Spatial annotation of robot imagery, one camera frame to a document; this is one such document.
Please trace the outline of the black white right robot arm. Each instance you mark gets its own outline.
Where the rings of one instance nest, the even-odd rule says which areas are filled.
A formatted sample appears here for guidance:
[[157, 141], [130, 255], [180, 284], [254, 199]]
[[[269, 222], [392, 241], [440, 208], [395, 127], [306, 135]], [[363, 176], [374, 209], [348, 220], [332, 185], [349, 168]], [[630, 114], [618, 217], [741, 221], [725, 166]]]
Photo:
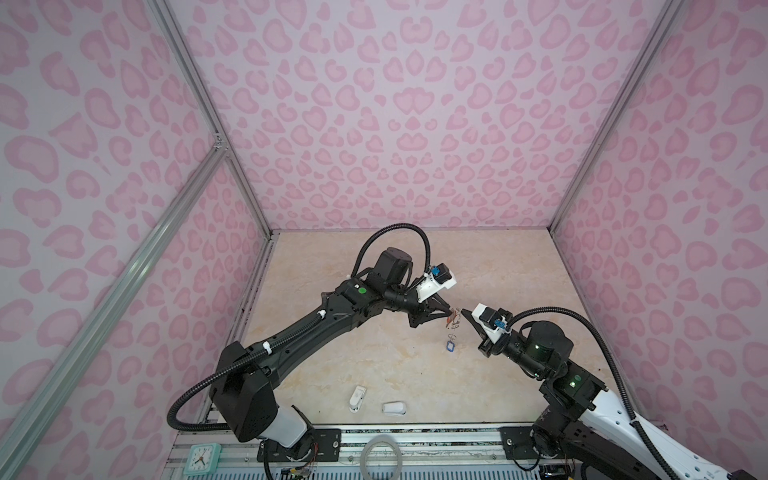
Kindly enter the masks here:
[[573, 342], [541, 319], [545, 308], [512, 314], [478, 304], [462, 316], [478, 333], [480, 352], [504, 356], [539, 384], [547, 406], [533, 422], [529, 443], [543, 458], [581, 462], [610, 479], [748, 479], [674, 440], [633, 407], [613, 358], [616, 383], [606, 383], [571, 360]]

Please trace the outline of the key with blue tag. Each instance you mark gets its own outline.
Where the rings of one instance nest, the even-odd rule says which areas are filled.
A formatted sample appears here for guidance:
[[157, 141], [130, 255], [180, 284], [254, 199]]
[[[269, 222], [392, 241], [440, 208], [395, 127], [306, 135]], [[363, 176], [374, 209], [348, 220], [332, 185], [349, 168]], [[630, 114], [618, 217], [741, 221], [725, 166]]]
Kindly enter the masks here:
[[449, 334], [446, 342], [446, 350], [454, 352], [456, 349], [457, 337], [454, 334]]

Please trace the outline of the key with red tag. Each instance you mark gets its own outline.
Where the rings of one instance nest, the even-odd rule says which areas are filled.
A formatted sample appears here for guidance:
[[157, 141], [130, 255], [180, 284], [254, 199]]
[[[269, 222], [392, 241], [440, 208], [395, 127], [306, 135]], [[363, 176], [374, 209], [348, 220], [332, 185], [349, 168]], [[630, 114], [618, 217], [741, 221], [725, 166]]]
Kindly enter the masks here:
[[446, 318], [445, 328], [450, 331], [458, 329], [461, 325], [461, 318], [460, 311], [458, 309], [453, 309], [451, 314]]

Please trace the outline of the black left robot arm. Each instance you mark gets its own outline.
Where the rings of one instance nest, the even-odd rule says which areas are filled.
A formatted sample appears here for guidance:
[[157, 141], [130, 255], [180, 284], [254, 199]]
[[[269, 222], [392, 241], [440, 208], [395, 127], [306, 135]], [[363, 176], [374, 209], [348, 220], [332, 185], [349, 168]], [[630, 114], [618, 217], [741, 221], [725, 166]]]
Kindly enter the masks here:
[[318, 307], [277, 334], [244, 346], [226, 346], [216, 367], [209, 397], [227, 429], [247, 442], [269, 438], [292, 447], [306, 436], [309, 422], [281, 407], [274, 391], [302, 362], [318, 350], [380, 315], [403, 312], [411, 327], [446, 318], [450, 305], [441, 297], [456, 277], [443, 263], [410, 278], [409, 254], [389, 247], [372, 267], [355, 270], [334, 290], [324, 292]]

